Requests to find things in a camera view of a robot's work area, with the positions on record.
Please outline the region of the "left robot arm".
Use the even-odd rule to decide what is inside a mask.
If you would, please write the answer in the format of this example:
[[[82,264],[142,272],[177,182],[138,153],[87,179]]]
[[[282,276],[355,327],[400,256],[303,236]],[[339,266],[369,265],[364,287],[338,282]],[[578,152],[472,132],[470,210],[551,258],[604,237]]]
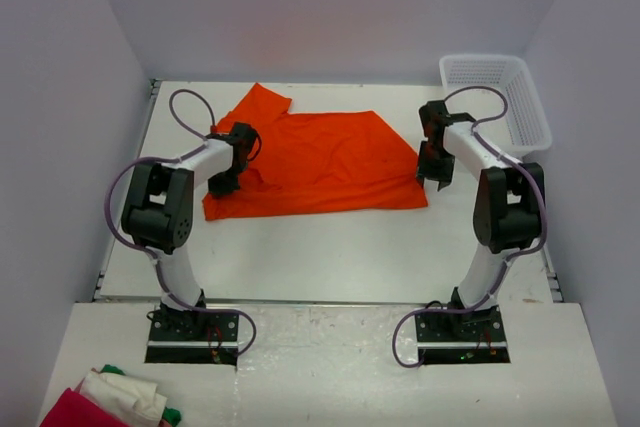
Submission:
[[[205,185],[215,198],[236,192],[240,174],[260,149],[258,132],[237,122],[230,132],[210,134],[178,158],[140,158],[130,167],[121,227],[108,222],[121,244],[149,257],[162,290],[161,304],[176,311],[172,327],[187,340],[206,332],[207,314],[214,312],[205,307],[186,247],[193,228],[195,190]]]

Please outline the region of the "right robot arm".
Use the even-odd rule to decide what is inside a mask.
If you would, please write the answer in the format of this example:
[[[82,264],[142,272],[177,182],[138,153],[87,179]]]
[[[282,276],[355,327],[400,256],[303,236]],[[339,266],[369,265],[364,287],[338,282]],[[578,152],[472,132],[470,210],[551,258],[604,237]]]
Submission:
[[[546,241],[544,171],[484,139],[477,120],[468,113],[449,112],[443,100],[427,102],[419,117],[424,139],[416,181],[435,182],[442,190],[453,180],[456,161],[477,181],[472,226],[478,246],[471,266],[446,307],[426,310],[447,314],[448,332],[467,340],[481,329],[479,312],[497,306],[513,261],[541,250]]]

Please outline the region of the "orange t shirt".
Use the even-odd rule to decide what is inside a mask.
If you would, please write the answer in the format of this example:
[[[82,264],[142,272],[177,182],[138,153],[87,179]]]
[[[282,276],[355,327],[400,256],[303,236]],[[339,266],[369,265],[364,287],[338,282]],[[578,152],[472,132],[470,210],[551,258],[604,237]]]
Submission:
[[[293,113],[292,101],[254,84],[213,126],[247,123],[262,149],[237,191],[202,200],[208,221],[341,211],[425,208],[417,154],[376,112]]]

